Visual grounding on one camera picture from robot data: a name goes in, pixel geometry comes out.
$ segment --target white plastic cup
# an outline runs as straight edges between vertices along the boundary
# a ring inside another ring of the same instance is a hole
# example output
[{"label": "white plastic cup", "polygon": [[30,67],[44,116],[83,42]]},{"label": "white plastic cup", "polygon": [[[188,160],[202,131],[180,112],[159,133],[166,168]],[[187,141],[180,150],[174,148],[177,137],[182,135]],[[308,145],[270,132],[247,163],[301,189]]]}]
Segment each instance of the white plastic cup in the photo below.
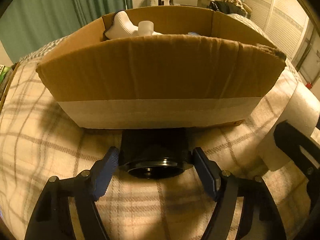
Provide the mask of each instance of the white plastic cup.
[{"label": "white plastic cup", "polygon": [[153,34],[153,22],[142,21],[138,25],[138,36],[151,36]]}]

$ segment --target clothing pile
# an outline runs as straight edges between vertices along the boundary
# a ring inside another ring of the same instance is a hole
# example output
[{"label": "clothing pile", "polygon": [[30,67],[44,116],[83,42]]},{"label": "clothing pile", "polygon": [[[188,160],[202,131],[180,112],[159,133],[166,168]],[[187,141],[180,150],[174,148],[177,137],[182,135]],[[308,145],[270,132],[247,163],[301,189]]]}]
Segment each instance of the clothing pile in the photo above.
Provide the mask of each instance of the clothing pile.
[{"label": "clothing pile", "polygon": [[250,14],[244,9],[241,0],[220,0],[212,1],[208,6],[209,9],[219,11],[224,14],[236,13],[250,19]]}]

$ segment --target red object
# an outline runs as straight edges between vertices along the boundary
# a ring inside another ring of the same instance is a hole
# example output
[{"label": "red object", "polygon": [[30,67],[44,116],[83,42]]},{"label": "red object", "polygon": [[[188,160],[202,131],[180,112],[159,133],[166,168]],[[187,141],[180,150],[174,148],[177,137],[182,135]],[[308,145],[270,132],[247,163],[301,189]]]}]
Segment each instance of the red object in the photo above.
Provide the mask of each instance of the red object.
[{"label": "red object", "polygon": [[310,82],[307,82],[306,88],[307,88],[307,89],[311,89],[312,87],[313,87],[313,85],[312,85]]}]

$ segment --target white louvered door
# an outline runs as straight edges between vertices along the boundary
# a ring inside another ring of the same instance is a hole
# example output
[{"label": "white louvered door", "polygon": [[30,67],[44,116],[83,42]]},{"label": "white louvered door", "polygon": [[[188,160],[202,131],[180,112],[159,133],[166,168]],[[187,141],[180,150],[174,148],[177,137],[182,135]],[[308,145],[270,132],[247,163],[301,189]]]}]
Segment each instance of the white louvered door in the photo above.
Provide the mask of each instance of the white louvered door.
[{"label": "white louvered door", "polygon": [[308,16],[297,0],[244,0],[251,20],[292,60],[303,40]]}]

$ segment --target plaid blanket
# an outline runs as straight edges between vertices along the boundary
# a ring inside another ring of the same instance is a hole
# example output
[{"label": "plaid blanket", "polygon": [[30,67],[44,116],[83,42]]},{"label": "plaid blanket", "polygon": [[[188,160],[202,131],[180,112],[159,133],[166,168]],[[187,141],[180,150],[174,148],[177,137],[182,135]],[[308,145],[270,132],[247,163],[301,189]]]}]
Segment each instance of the plaid blanket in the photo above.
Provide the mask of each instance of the plaid blanket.
[{"label": "plaid blanket", "polygon": [[[21,60],[0,115],[0,209],[17,240],[24,239],[33,208],[47,179],[77,175],[102,158],[110,146],[120,147],[121,131],[78,127],[60,108],[35,72],[54,41]],[[190,148],[199,146],[220,168],[243,178],[260,175],[278,206],[288,239],[308,216],[307,179],[292,163],[268,171],[255,148],[288,103],[299,76],[289,61],[273,89],[251,116],[236,127],[188,130]],[[320,138],[316,129],[314,139]],[[111,239],[200,239],[215,207],[194,168],[159,181],[137,179],[116,171],[96,203]],[[228,239],[240,220],[239,198]],[[83,239],[70,199],[77,239]]]}]

